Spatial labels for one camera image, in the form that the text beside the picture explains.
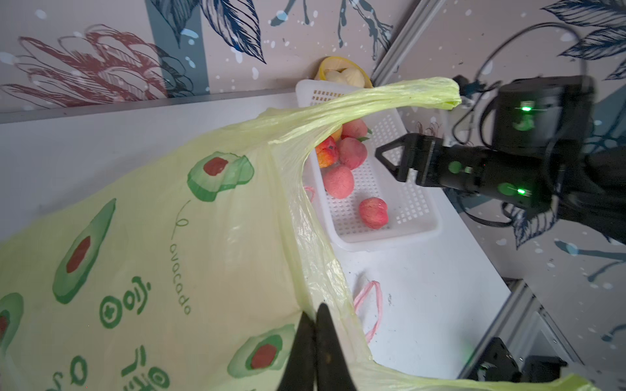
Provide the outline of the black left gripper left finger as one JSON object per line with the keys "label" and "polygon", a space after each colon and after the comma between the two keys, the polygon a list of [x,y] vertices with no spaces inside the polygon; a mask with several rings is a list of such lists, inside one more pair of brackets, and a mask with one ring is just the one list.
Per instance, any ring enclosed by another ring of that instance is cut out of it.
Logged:
{"label": "black left gripper left finger", "polygon": [[278,391],[313,391],[316,382],[316,325],[303,312]]}

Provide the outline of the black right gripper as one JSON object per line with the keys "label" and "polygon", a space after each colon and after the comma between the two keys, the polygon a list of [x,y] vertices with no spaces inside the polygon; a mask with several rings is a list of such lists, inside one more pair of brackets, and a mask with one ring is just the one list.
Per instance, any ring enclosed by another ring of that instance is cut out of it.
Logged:
{"label": "black right gripper", "polygon": [[376,148],[376,159],[400,182],[416,172],[415,184],[479,194],[518,208],[548,208],[552,195],[541,161],[485,147],[443,146],[441,138],[403,135]]}

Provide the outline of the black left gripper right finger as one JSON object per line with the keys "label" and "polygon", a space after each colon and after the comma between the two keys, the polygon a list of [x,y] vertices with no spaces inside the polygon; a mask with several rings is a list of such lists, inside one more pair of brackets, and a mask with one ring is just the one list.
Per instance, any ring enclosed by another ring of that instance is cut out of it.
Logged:
{"label": "black left gripper right finger", "polygon": [[357,391],[326,303],[316,314],[316,380],[319,391]]}

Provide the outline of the red peach front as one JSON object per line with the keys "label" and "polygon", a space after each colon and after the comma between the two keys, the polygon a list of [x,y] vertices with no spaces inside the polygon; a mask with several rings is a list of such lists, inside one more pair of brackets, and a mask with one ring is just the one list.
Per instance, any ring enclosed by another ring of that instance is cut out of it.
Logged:
{"label": "red peach front", "polygon": [[362,222],[373,230],[381,229],[389,222],[388,205],[377,197],[360,202],[359,215]]}

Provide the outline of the green avocado print plastic bag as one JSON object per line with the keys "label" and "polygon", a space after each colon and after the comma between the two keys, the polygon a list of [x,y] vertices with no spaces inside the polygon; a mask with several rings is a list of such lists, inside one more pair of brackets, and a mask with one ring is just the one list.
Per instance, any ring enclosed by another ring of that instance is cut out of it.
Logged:
{"label": "green avocado print plastic bag", "polygon": [[453,109],[448,78],[270,110],[214,130],[1,246],[4,390],[277,390],[303,312],[329,307],[357,390],[590,390],[437,380],[373,361],[303,186],[345,122]]}

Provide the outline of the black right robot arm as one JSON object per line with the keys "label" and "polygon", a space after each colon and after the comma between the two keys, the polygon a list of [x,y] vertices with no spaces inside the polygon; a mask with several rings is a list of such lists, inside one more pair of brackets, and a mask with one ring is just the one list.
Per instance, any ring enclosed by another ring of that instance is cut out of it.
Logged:
{"label": "black right robot arm", "polygon": [[593,130],[594,80],[587,64],[576,76],[495,84],[483,111],[492,138],[472,147],[409,133],[375,156],[399,182],[411,171],[421,187],[488,196],[530,217],[552,212],[618,242],[625,240],[625,149],[584,153]]}

